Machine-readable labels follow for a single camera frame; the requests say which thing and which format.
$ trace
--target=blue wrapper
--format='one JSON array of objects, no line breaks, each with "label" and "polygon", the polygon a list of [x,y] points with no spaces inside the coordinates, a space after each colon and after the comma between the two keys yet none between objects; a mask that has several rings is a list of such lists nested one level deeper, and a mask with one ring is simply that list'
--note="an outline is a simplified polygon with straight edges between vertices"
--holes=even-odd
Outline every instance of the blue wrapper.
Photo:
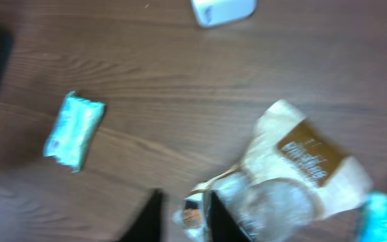
[{"label": "blue wrapper", "polygon": [[363,208],[359,242],[387,242],[387,194],[373,192]]},{"label": "blue wrapper", "polygon": [[104,104],[67,94],[54,124],[53,131],[44,145],[44,156],[80,171],[93,133],[104,113]]}]

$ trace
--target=teal candy wrapper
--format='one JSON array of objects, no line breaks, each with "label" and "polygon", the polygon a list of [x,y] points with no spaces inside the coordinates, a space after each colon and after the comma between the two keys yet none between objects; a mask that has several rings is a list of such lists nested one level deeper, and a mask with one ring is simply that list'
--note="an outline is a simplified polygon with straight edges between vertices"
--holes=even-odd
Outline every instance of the teal candy wrapper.
[{"label": "teal candy wrapper", "polygon": [[93,133],[104,113],[104,104],[67,94],[53,131],[44,145],[44,156],[80,171]]},{"label": "teal candy wrapper", "polygon": [[363,208],[359,242],[387,242],[387,194],[373,192]]}]

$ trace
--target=wooden table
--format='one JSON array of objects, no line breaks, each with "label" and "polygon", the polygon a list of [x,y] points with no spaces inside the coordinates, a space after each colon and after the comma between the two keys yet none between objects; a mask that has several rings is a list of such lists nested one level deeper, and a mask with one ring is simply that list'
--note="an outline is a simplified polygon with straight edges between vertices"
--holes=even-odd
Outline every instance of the wooden table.
[{"label": "wooden table", "polygon": [[[189,1],[0,0],[14,45],[0,84],[0,242],[107,241],[150,188],[171,214],[229,168],[260,115],[285,98],[387,191],[387,1],[260,0],[204,30]],[[85,167],[42,147],[65,94],[107,104]],[[358,214],[290,241],[350,241]]]}]

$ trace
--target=beige food package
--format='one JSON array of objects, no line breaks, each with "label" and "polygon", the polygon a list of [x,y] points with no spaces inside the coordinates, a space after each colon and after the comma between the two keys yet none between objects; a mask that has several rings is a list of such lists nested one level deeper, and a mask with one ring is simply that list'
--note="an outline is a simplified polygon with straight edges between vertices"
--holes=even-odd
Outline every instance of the beige food package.
[{"label": "beige food package", "polygon": [[[208,226],[204,213],[208,208],[207,192],[216,190],[229,212],[240,221],[243,220],[241,217],[244,212],[240,211],[243,206],[231,204],[237,203],[237,194],[248,197],[245,193],[247,188],[258,186],[265,188],[267,197],[263,200],[268,201],[270,206],[273,200],[277,200],[270,196],[285,198],[285,191],[281,190],[292,194],[299,194],[300,190],[309,197],[306,200],[304,195],[287,196],[293,201],[283,201],[280,207],[288,202],[287,207],[293,209],[284,212],[294,214],[290,219],[295,221],[285,224],[283,227],[286,229],[291,225],[310,222],[304,218],[305,214],[295,214],[295,200],[302,199],[311,203],[311,220],[320,220],[361,206],[372,187],[372,181],[355,157],[319,135],[303,113],[287,101],[279,100],[258,119],[253,140],[241,161],[222,175],[198,184],[185,199],[185,202],[198,203],[195,216],[192,216],[192,209],[186,210],[184,206],[175,213],[174,220],[183,226],[187,236],[194,241],[207,241]],[[267,241],[283,241],[286,237],[267,238]]]}]

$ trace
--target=turquoise packet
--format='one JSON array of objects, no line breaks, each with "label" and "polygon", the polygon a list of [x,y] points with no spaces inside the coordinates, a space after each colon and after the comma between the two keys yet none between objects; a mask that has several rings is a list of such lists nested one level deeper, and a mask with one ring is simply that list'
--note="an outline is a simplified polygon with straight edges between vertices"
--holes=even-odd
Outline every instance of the turquoise packet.
[{"label": "turquoise packet", "polygon": [[387,194],[373,192],[362,212],[359,242],[387,242]]},{"label": "turquoise packet", "polygon": [[93,133],[101,120],[105,105],[74,96],[65,96],[58,118],[44,145],[44,156],[55,157],[58,163],[80,171]]}]

